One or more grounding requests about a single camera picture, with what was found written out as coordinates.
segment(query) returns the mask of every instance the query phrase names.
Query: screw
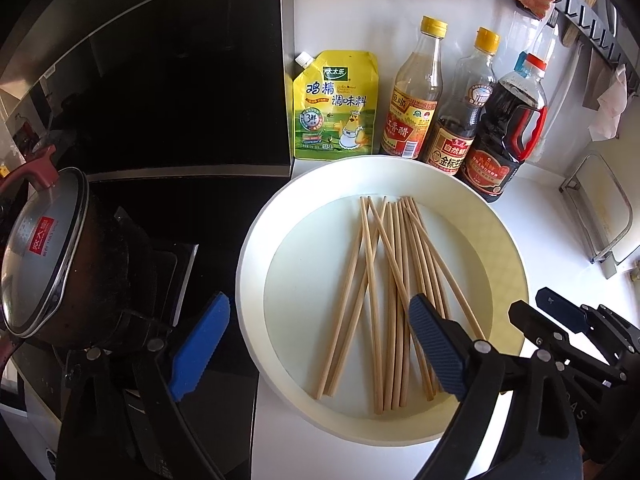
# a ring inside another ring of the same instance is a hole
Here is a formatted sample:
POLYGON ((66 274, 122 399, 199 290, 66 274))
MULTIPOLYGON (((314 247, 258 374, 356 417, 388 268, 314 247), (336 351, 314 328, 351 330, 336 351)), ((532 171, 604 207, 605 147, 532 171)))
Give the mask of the screw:
POLYGON ((538 359, 540 359, 541 361, 544 361, 545 363, 548 363, 549 361, 551 361, 551 354, 546 350, 538 350, 536 352, 536 356, 538 359))
POLYGON ((159 352, 163 348, 164 348, 164 341, 162 341, 162 339, 160 339, 159 337, 150 339, 149 342, 146 344, 146 349, 149 350, 150 352, 159 352))
POLYGON ((481 354, 488 354, 491 351, 491 345, 487 341, 479 340, 474 343, 474 348, 481 354))
POLYGON ((102 354, 102 351, 97 346, 94 346, 86 351, 86 358, 89 359, 89 361, 95 361, 100 357, 100 354, 102 354))

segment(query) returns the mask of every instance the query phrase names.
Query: wooden chopstick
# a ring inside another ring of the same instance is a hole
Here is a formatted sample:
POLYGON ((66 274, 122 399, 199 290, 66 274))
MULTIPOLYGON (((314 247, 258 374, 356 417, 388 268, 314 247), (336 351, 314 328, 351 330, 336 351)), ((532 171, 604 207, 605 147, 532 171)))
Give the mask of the wooden chopstick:
MULTIPOLYGON (((388 216, 388 235, 391 247, 396 248, 396 237, 394 235, 394 218, 396 208, 391 209, 391 215, 388 216)), ((397 305, 398 295, 396 293, 396 282, 394 276, 389 270, 388 289, 386 295, 386 372, 385 372, 385 410, 391 410, 393 407, 394 396, 394 375, 396 371, 396 321, 397 321, 397 305)))
POLYGON ((373 250, 371 249, 367 203, 371 203, 370 198, 367 202, 364 197, 360 197, 360 215, 362 218, 364 249, 367 260, 367 274, 369 276, 369 304, 371 307, 371 339, 373 343, 373 405, 375 413, 377 415, 381 415, 384 409, 382 343, 380 341, 380 322, 378 320, 378 287, 376 285, 376 272, 373 267, 373 250))
MULTIPOLYGON (((430 280, 428 276, 425 276, 426 263, 424 261, 424 254, 422 254, 422 259, 420 259, 420 253, 418 250, 419 245, 415 241, 415 235, 412 229, 414 226, 409 217, 406 215, 405 208, 407 208, 407 204, 401 200, 400 209, 402 210, 402 221, 405 222, 405 232, 408 238, 408 244, 412 248, 414 263, 417 264, 417 266, 415 267, 415 273, 418 279, 418 291, 425 294, 426 286, 428 283, 430 284, 430 280)), ((420 377, 422 378, 422 389, 424 390, 427 400, 433 400, 434 391, 436 391, 435 386, 437 384, 437 379, 435 377, 435 374, 432 374, 430 371, 430 367, 427 364, 426 357, 424 355, 424 351, 422 350, 420 342, 415 337, 413 337, 412 339, 414 340, 415 354, 418 358, 420 377)))
POLYGON ((402 301, 402 307, 404 308, 404 315, 409 315, 409 293, 407 292, 406 287, 404 286, 404 280, 402 279, 402 271, 396 262, 396 259, 392 256, 392 247, 391 242, 389 241, 388 236, 385 232, 385 227, 382 223, 382 219, 380 215, 376 211, 375 208, 371 208, 371 212, 373 213, 373 219, 376 221, 376 225, 380 230, 380 239, 382 240, 382 244, 385 247, 386 259, 389 261, 389 266, 391 267, 391 271, 393 272, 394 279, 396 280, 396 288, 398 289, 398 294, 400 295, 400 300, 402 301))
MULTIPOLYGON (((407 197, 405 198, 405 201, 406 201, 407 207, 420 219, 420 224, 422 225, 422 227, 424 227, 424 230, 426 231, 427 229, 424 225, 424 220, 422 219, 422 216, 418 211, 418 206, 416 205, 415 200, 412 197, 407 197)), ((444 308, 442 306, 442 296, 440 294, 440 289, 438 288, 438 273, 433 261, 433 257, 431 256, 431 251, 429 250, 428 245, 426 245, 420 239, 420 235, 418 233, 417 227, 414 225, 413 228, 415 232, 415 237, 418 240, 417 243, 418 243, 418 246, 420 247, 420 252, 424 255, 424 262, 426 264, 427 273, 429 275, 431 294, 427 294, 427 298, 429 298, 429 301, 431 301, 431 304, 438 311, 438 314, 440 314, 440 317, 444 317, 444 308)))
POLYGON ((418 290, 423 293, 431 303, 434 303, 434 295, 433 288, 431 286, 431 280, 429 276, 429 269, 427 266, 427 260, 424 254, 424 250, 420 250, 422 248, 422 241, 420 240, 420 236, 418 235, 418 229, 416 229, 413 222, 409 218, 409 215, 406 212, 406 209, 409 207, 409 203, 406 198, 403 198, 401 201, 402 205, 402 214, 407 222, 407 231, 409 233, 409 240, 411 242, 412 251, 414 254, 414 261, 418 265, 417 270, 420 270, 420 279, 418 280, 418 290))
MULTIPOLYGON (((376 209, 373 203, 369 203, 369 205, 372 210, 376 209)), ((380 214, 378 214, 378 212, 376 211, 376 215, 378 216, 378 218, 385 217, 387 205, 388 205, 388 202, 385 197, 381 206, 380 214)), ((374 227, 371 235, 374 260, 376 257, 376 253, 378 251, 379 238, 380 238, 380 229, 376 226, 374 227)), ((349 349, 351 347, 351 342, 353 341, 353 336, 356 333, 356 327, 358 325, 358 320, 360 319, 360 313, 362 312, 362 305, 364 304, 364 297, 367 291, 368 284, 369 284, 369 277, 367 275, 367 272, 365 272, 360 282, 360 288, 358 290, 358 295, 356 297, 353 311, 351 313, 351 318, 349 321, 349 325, 347 327, 347 332, 344 338, 344 342, 342 343, 342 348, 338 353, 338 360, 336 361, 334 373, 329 379, 328 387, 325 390, 325 393, 330 397, 333 397, 338 389, 338 384, 340 383, 340 376, 344 371, 344 364, 346 362, 347 355, 349 354, 349 349)))
POLYGON ((449 309, 449 302, 447 301, 447 295, 444 293, 444 287, 442 285, 442 279, 440 278, 440 269, 436 269, 436 279, 438 280, 438 290, 440 291, 440 297, 442 298, 442 309, 444 310, 444 319, 451 319, 451 310, 449 309))
MULTIPOLYGON (((406 290, 410 289, 409 279, 409 251, 408 251, 408 237, 406 233, 406 225, 404 219, 400 216, 400 209, 398 203, 394 203, 394 213, 398 217, 398 223, 400 226, 400 247, 402 249, 402 281, 406 290)), ((410 327, 409 318, 404 316, 404 328, 402 331, 402 380, 400 383, 400 407, 406 406, 406 400, 409 395, 409 358, 411 357, 411 339, 410 339, 410 327)), ((420 374, 422 375, 422 366, 420 366, 420 374)))
MULTIPOLYGON (((395 254, 392 257, 395 262, 402 262, 402 243, 400 233, 400 222, 398 215, 398 208, 391 209, 393 213, 394 222, 394 234, 397 234, 397 238, 394 240, 395 254)), ((400 407, 400 394, 402 393, 402 362, 404 359, 404 309, 402 308, 402 301, 399 301, 398 288, 396 287, 396 279, 391 271, 391 278, 394 282, 394 295, 396 304, 396 364, 394 369, 394 394, 392 399, 392 410, 397 410, 400 407)))
POLYGON ((358 228, 358 234, 356 235, 353 245, 351 247, 351 255, 349 256, 349 264, 345 273, 344 286, 342 289, 342 295, 338 302, 337 316, 334 324, 334 335, 329 343, 326 359, 324 360, 324 366, 322 367, 322 373, 320 374, 320 380, 318 381, 318 389, 316 390, 315 398, 319 399, 324 393, 324 387, 326 385, 327 377, 329 376, 329 370, 331 369, 331 363, 334 360, 335 347, 338 344, 338 337, 340 336, 340 330, 342 329, 342 321, 344 320, 344 313, 347 310, 347 302, 349 300, 349 292, 351 290, 351 283, 353 283, 353 275, 356 271, 356 265, 358 263, 358 255, 360 254, 360 246, 362 245, 362 222, 358 228))
POLYGON ((460 306, 462 307, 462 311, 465 313, 465 316, 469 324, 471 325, 471 330, 474 332, 474 335, 478 339, 485 339, 484 333, 482 332, 482 328, 480 327, 480 324, 478 323, 478 320, 474 315, 474 311, 471 310, 471 306, 466 300, 465 295, 462 293, 462 290, 460 289, 458 282, 456 281, 456 279, 453 277, 453 274, 449 270, 449 267, 447 267, 447 264, 444 262, 444 260, 442 259, 442 257, 440 256, 440 254, 438 253, 434 245, 431 243, 431 240, 429 240, 429 235, 427 234, 427 231, 425 231, 424 227, 420 223, 420 219, 410 209, 407 210, 407 213, 411 218, 411 220, 413 221, 414 225, 418 228, 418 234, 420 235, 420 238, 422 239, 423 242, 425 242, 429 246, 431 255, 434 257, 434 259, 438 263, 438 266, 442 270, 444 277, 449 282, 449 286, 451 287, 451 290, 453 291, 454 296, 460 303, 460 306))

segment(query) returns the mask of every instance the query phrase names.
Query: pot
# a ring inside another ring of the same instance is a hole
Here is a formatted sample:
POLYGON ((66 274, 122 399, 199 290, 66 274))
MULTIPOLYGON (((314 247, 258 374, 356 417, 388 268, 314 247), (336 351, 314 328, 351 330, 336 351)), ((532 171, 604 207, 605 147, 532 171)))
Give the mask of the pot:
POLYGON ((77 168, 57 172, 54 146, 6 176, 0 196, 27 179, 36 189, 12 227, 2 259, 0 367, 36 336, 62 348, 110 349, 129 306, 127 243, 77 168))

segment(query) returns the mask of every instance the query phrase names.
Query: pot handle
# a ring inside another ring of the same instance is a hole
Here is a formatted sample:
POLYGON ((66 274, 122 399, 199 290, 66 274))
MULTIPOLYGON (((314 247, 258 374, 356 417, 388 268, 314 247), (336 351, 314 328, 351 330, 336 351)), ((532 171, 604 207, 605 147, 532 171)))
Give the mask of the pot handle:
POLYGON ((0 195, 2 195, 14 182, 26 178, 29 183, 41 191, 53 186, 58 181, 58 171, 53 166, 51 155, 56 151, 56 147, 51 145, 42 148, 34 153, 29 162, 15 168, 9 173, 0 184, 0 195))

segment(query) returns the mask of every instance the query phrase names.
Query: wall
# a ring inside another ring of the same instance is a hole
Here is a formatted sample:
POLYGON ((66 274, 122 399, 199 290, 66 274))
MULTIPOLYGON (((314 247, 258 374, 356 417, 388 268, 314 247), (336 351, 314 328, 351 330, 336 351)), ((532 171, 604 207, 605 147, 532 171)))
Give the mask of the wall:
MULTIPOLYGON (((478 27, 502 36, 494 62, 498 77, 513 69, 518 54, 536 35, 538 20, 516 10, 511 0, 294 0, 296 51, 312 56, 326 49, 369 50, 378 57, 380 94, 376 137, 388 111, 398 68, 414 48, 424 14, 449 23, 443 42, 443 78, 450 83, 456 61, 467 56, 478 27)), ((590 52, 582 50, 576 77, 558 120, 549 132, 536 165, 555 173, 568 171, 589 142, 587 126, 593 112, 581 107, 590 52)), ((572 50, 556 46, 543 81, 548 99, 570 60, 572 50)))

